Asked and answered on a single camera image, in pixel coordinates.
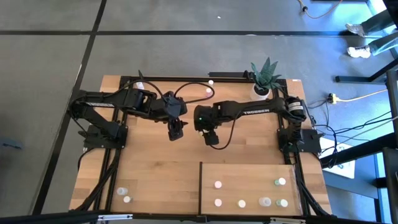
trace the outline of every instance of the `wooden table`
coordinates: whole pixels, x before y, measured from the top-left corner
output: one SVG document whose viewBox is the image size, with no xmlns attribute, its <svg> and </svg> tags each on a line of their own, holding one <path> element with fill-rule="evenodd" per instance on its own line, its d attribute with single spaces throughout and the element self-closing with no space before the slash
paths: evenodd
<svg viewBox="0 0 398 224">
<path fill-rule="evenodd" d="M 120 78 L 116 75 L 105 75 L 100 91 L 116 91 Z M 184 84 L 184 82 L 153 83 L 162 92 L 175 91 Z M 145 85 L 145 88 L 155 91 L 149 85 Z M 237 120 L 231 144 L 224 150 L 218 151 L 206 146 L 204 139 L 193 128 L 193 110 L 196 105 L 211 106 L 223 100 L 250 101 L 252 84 L 215 83 L 214 88 L 216 94 L 212 99 L 187 105 L 188 113 L 180 118 L 189 124 L 184 126 L 184 137 L 177 141 L 169 141 L 167 127 L 162 123 L 128 117 L 128 139 L 119 162 L 112 212 L 198 214 L 200 162 L 203 162 L 203 167 L 206 164 L 272 164 L 293 167 L 284 165 L 283 155 L 278 150 L 276 135 L 278 121 L 277 115 L 273 113 L 244 116 Z M 287 88 L 289 95 L 305 98 L 300 80 L 287 80 Z M 203 98 L 205 88 L 190 85 L 182 89 L 178 95 L 185 101 Z M 111 120 L 113 110 L 97 108 L 97 111 Z M 225 123 L 217 129 L 219 146 L 225 145 L 228 140 L 231 125 L 232 122 Z M 302 128 L 311 128 L 309 119 L 303 123 Z M 98 182 L 103 156 L 103 149 L 95 149 L 82 159 L 70 203 L 71 209 L 79 206 Z M 300 156 L 307 188 L 323 209 L 331 213 L 318 159 L 310 153 L 300 153 Z M 123 197 L 116 194 L 118 187 L 128 188 L 128 196 L 134 199 L 132 203 L 123 202 Z M 107 189 L 106 185 L 100 208 L 104 208 Z M 293 209 L 289 213 L 301 215 L 301 209 L 296 209 L 297 198 L 291 200 Z M 274 211 L 268 210 L 263 215 L 275 215 L 272 212 Z"/>
</svg>

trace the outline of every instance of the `white cable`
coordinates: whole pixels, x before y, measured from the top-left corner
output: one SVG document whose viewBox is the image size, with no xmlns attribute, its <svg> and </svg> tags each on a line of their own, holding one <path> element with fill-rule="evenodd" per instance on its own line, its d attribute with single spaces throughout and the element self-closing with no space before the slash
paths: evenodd
<svg viewBox="0 0 398 224">
<path fill-rule="evenodd" d="M 374 92 L 374 93 L 370 93 L 370 94 L 368 94 L 368 95 L 360 96 L 360 97 L 353 98 L 353 99 L 349 99 L 349 100 L 342 100 L 342 99 L 340 99 L 340 98 L 338 98 L 338 97 L 336 96 L 336 102 L 351 102 L 351 101 L 354 101 L 354 100 L 363 99 L 363 98 L 368 97 L 368 96 L 371 96 L 371 95 L 375 95 L 375 94 L 378 94 L 378 93 L 382 93 L 382 92 L 384 92 L 384 91 L 387 91 L 387 89 L 385 89 L 385 90 L 380 90 L 380 91 L 377 91 L 377 92 Z"/>
<path fill-rule="evenodd" d="M 388 120 L 388 121 L 386 121 L 386 122 L 384 122 L 384 123 L 382 123 L 382 124 L 380 124 L 380 125 L 377 125 L 376 127 L 373 127 L 373 128 L 371 128 L 371 129 L 368 129 L 368 130 L 366 130 L 366 131 L 363 131 L 363 132 L 361 132 L 361 133 L 359 133 L 359 134 L 356 134 L 356 135 L 354 135 L 353 137 L 350 137 L 349 139 L 347 139 L 347 140 L 345 140 L 345 141 L 343 141 L 343 142 L 341 142 L 341 143 L 339 143 L 339 144 L 343 144 L 343 143 L 347 142 L 348 140 L 351 140 L 351 139 L 355 138 L 356 136 L 359 136 L 359 135 L 361 135 L 361 134 L 364 134 L 364 133 L 366 133 L 366 132 L 368 132 L 368 131 L 372 131 L 373 129 L 379 128 L 379 127 L 381 127 L 381 126 L 383 126 L 383 125 L 385 125 L 385 124 L 387 124 L 387 123 L 390 123 L 391 121 L 393 121 L 393 120 L 395 120 L 395 119 L 397 119 L 397 118 L 398 118 L 398 116 L 396 116 L 395 118 L 391 118 L 390 120 Z"/>
</svg>

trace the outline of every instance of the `shoe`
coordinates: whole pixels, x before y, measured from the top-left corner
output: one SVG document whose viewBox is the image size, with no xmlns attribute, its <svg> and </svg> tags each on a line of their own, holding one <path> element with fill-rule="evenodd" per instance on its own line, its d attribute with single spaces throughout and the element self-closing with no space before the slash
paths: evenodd
<svg viewBox="0 0 398 224">
<path fill-rule="evenodd" d="M 369 48 L 368 45 L 363 46 L 363 47 L 348 47 L 347 48 L 347 53 L 349 56 L 358 58 L 368 58 L 371 56 L 371 49 Z"/>
<path fill-rule="evenodd" d="M 361 37 L 365 36 L 365 31 L 363 31 L 363 27 L 361 24 L 346 24 L 346 28 L 353 34 L 358 34 Z"/>
</svg>

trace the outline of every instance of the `white pot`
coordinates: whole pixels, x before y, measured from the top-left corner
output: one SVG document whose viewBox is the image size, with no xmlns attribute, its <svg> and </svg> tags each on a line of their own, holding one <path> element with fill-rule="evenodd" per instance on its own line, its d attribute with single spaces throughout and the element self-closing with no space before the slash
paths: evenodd
<svg viewBox="0 0 398 224">
<path fill-rule="evenodd" d="M 257 100 L 265 100 L 268 96 L 269 93 L 271 92 L 271 90 L 268 90 L 268 93 L 266 95 L 258 95 L 256 93 L 256 91 L 254 90 L 254 87 L 256 86 L 256 84 L 253 85 L 253 88 L 251 88 L 251 92 L 250 92 L 250 99 L 253 101 L 257 101 Z"/>
</svg>

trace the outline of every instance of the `concrete floor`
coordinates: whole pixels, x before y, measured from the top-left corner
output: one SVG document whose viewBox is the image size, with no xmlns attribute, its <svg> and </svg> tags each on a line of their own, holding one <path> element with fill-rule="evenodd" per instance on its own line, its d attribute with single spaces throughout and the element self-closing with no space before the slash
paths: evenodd
<svg viewBox="0 0 398 224">
<path fill-rule="evenodd" d="M 314 15 L 334 4 L 304 2 Z M 0 29 L 90 30 L 99 4 L 100 0 L 4 0 L 0 2 Z M 346 22 L 361 22 L 370 16 L 367 5 L 360 2 L 343 2 L 330 15 L 312 20 L 300 14 L 294 0 L 109 0 L 99 28 L 339 31 Z M 0 150 L 0 217 L 26 215 L 31 209 L 87 40 L 85 36 L 0 36 L 0 136 L 24 145 L 21 151 Z M 385 88 L 333 81 L 336 75 L 370 76 L 392 60 L 390 52 L 369 59 L 350 58 L 345 53 L 347 46 L 370 41 L 360 37 L 102 36 L 95 40 L 82 89 L 96 91 L 103 75 L 137 75 L 138 69 L 147 76 L 205 77 L 208 72 L 249 70 L 250 62 L 260 66 L 271 57 L 279 61 L 278 74 L 303 80 L 308 103 L 328 93 L 352 98 Z M 311 110 L 318 124 L 325 123 L 324 111 Z M 339 103 L 330 106 L 330 125 L 335 129 L 355 126 L 387 111 L 387 93 Z M 68 209 L 82 149 L 77 130 L 70 124 L 45 213 Z M 391 131 L 392 126 L 386 125 L 361 138 L 373 139 Z M 331 188 L 328 192 L 339 217 L 374 219 L 373 206 L 356 209 L 369 205 L 368 198 L 348 197 L 350 193 Z M 352 210 L 345 213 L 341 204 Z"/>
</svg>

